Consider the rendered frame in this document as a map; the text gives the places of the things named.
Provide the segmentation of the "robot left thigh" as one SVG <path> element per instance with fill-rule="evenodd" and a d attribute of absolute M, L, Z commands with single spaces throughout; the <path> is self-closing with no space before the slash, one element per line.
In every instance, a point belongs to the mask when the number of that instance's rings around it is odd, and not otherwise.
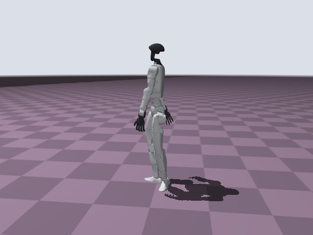
<path fill-rule="evenodd" d="M 163 127 L 159 126 L 159 124 L 165 124 L 166 115 L 161 111 L 157 111 L 155 115 L 153 115 L 152 119 L 152 136 L 153 136 L 153 144 L 154 144 L 154 156 L 162 155 L 163 152 Z"/>

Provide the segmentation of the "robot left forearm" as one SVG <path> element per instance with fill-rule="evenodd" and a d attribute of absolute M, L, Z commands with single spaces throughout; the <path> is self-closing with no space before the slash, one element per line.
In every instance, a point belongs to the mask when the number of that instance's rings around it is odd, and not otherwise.
<path fill-rule="evenodd" d="M 147 106 L 149 104 L 149 101 L 151 100 L 150 96 L 151 96 L 151 90 L 149 88 L 145 88 L 144 93 L 143 93 L 143 98 L 142 98 L 143 100 L 141 102 L 140 111 L 139 111 L 139 115 L 142 117 L 144 116 L 144 112 L 147 110 Z"/>

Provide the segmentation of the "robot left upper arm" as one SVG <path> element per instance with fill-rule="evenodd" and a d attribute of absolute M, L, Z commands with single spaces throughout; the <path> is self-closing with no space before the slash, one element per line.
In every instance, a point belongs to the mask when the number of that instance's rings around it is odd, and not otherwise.
<path fill-rule="evenodd" d="M 148 87 L 151 90 L 151 94 L 153 93 L 154 90 L 154 85 L 155 85 L 155 80 L 156 76 L 158 74 L 158 67 L 157 66 L 150 66 L 148 69 Z"/>

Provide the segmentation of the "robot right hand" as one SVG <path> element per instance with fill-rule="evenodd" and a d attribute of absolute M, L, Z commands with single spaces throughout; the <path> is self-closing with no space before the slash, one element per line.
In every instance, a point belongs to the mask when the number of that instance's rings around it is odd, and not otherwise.
<path fill-rule="evenodd" d="M 165 106 L 165 107 L 166 107 L 166 106 Z M 172 119 L 170 113 L 169 113 L 167 110 L 168 110 L 168 109 L 167 109 L 167 107 L 166 107 L 166 110 L 165 110 L 165 115 L 166 115 L 166 119 L 167 119 L 167 120 L 166 120 L 166 125 L 167 125 L 167 121 L 168 121 L 168 123 L 169 123 L 169 121 L 170 121 L 170 123 L 172 123 L 171 120 L 173 121 L 173 119 Z M 171 120 L 170 120 L 169 117 L 171 118 Z M 168 120 L 168 118 L 169 118 L 169 120 Z M 169 123 L 169 124 L 170 124 L 170 123 Z"/>

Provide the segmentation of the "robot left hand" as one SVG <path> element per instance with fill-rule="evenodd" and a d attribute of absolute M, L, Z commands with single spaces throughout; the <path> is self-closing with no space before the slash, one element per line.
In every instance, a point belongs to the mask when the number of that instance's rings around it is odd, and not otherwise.
<path fill-rule="evenodd" d="M 137 120 L 135 121 L 134 123 L 134 126 L 136 124 L 136 130 L 138 130 L 139 132 L 141 131 L 145 131 L 144 130 L 144 125 L 145 125 L 145 122 L 144 122 L 144 118 L 145 118 L 145 115 L 146 115 L 146 112 L 144 112 L 144 116 L 140 116 L 138 115 L 139 118 L 137 118 Z M 142 126 L 143 126 L 143 130 L 142 130 Z"/>

